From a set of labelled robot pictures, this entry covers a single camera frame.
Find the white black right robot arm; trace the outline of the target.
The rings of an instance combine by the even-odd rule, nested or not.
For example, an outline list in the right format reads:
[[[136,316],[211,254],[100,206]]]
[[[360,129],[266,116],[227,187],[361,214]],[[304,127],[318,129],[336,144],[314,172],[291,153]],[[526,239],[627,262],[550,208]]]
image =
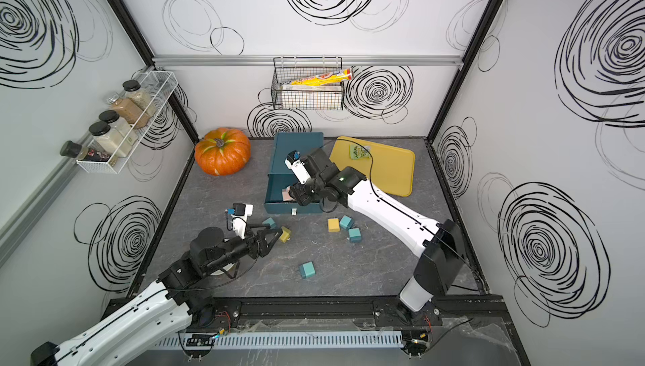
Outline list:
[[[296,161],[286,166],[297,177],[290,196],[301,206],[334,201],[377,222],[418,257],[413,276],[399,294],[400,302],[420,312],[435,296],[445,296],[465,260],[464,235],[451,220],[423,216],[379,190],[354,168],[331,165],[314,174]]]

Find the pink plug cube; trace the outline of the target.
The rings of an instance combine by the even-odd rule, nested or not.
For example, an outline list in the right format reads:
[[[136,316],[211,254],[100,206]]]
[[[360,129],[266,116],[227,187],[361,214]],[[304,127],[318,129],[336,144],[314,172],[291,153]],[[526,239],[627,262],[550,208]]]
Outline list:
[[[289,188],[285,188],[282,190],[282,201],[294,201],[294,199],[291,197],[289,193]]]

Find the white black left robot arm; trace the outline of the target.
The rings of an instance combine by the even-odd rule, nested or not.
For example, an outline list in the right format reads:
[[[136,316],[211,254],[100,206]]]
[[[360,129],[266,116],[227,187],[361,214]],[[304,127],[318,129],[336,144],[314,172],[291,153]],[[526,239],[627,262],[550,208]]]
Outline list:
[[[282,230],[245,224],[225,239],[205,228],[188,250],[139,295],[93,327],[60,344],[45,342],[30,355],[33,365],[126,365],[164,337],[188,328],[205,304],[199,283],[242,258],[265,257]]]

